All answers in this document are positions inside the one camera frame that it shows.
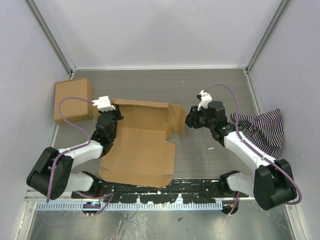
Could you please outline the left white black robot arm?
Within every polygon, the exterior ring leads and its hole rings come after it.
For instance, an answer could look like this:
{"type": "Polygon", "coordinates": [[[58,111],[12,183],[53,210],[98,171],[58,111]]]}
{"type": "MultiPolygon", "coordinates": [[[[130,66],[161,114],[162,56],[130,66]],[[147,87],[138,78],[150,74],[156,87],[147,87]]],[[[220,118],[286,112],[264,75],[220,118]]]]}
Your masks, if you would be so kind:
{"type": "Polygon", "coordinates": [[[90,140],[71,148],[47,147],[43,150],[26,178],[29,187],[49,200],[71,192],[83,192],[91,199],[100,194],[100,178],[86,171],[71,173],[76,166],[105,156],[113,146],[118,121],[124,117],[116,104],[107,110],[99,108],[98,112],[100,115],[90,140]]]}

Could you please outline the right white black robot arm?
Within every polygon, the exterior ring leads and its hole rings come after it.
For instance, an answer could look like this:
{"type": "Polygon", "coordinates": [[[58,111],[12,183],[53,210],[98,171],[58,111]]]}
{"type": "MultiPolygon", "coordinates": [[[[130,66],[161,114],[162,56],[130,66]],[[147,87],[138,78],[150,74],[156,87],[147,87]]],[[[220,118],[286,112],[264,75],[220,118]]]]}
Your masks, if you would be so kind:
{"type": "Polygon", "coordinates": [[[267,155],[237,132],[236,125],[228,122],[221,101],[210,101],[206,107],[192,106],[185,124],[189,128],[209,129],[214,140],[236,154],[252,171],[252,176],[236,170],[221,175],[219,183],[223,196],[229,198],[241,192],[254,197],[266,211],[299,198],[290,163],[267,155]]]}

